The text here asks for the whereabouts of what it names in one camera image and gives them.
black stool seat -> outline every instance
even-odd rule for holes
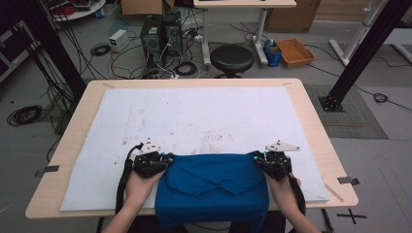
[[[236,73],[249,70],[255,62],[254,55],[249,50],[239,46],[216,48],[210,54],[210,61],[218,70],[224,72],[228,78],[234,78]]]

floor mat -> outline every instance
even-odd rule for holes
[[[388,139],[373,113],[363,101],[358,90],[351,88],[342,102],[344,113],[325,112],[319,96],[325,97],[332,85],[305,85],[319,118],[329,138]]]

wooden table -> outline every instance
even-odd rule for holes
[[[283,86],[286,88],[294,110],[329,194],[325,203],[310,203],[308,208],[349,207],[358,204],[358,197],[349,183],[341,184],[337,178],[347,177],[342,164],[321,124],[321,121],[298,79],[204,79],[162,81],[93,81],[85,94],[58,145],[49,166],[59,166],[57,172],[44,174],[26,210],[29,218],[68,216],[112,216],[114,211],[61,212],[71,172],[85,142],[102,97],[109,88],[176,88],[176,87],[227,87],[227,86]],[[141,215],[152,215],[154,210],[142,210]]]
[[[261,33],[266,20],[268,8],[291,8],[296,6],[294,0],[225,0],[225,1],[199,1],[193,0],[195,7],[205,9],[203,12],[203,62],[206,66],[211,64],[209,45],[207,40],[207,23],[213,22],[258,22],[257,35],[253,37],[253,45],[257,52],[260,67],[267,66],[267,59],[260,43]],[[254,17],[251,10],[260,9],[260,14]]]

black tape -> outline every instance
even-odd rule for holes
[[[349,214],[337,214],[337,216],[343,216],[343,217],[350,217],[352,219],[352,223],[353,224],[357,224],[357,221],[355,220],[355,218],[367,218],[367,216],[362,216],[362,215],[354,215],[354,213],[352,212],[351,209],[349,210]]]
[[[35,177],[38,177],[38,178],[43,178],[43,175],[44,175],[45,173],[47,173],[47,172],[57,172],[59,167],[60,167],[59,165],[47,166],[47,167],[45,167],[45,169],[43,169],[43,172],[41,172],[41,171],[36,171],[36,173],[34,174],[34,176],[35,176]]]
[[[351,177],[344,177],[344,178],[338,178],[340,183],[350,183],[352,186],[361,184],[358,178],[352,179]]]
[[[59,165],[47,166],[47,167],[45,167],[45,170],[43,170],[43,173],[47,173],[47,172],[57,172],[59,167],[60,167]]]

white sheet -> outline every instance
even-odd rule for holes
[[[113,210],[127,153],[148,137],[161,151],[179,155],[264,151],[277,140],[299,146],[286,155],[302,180],[306,200],[328,200],[284,87],[109,89],[76,161],[61,211]],[[144,208],[155,205],[155,193],[156,187]]]

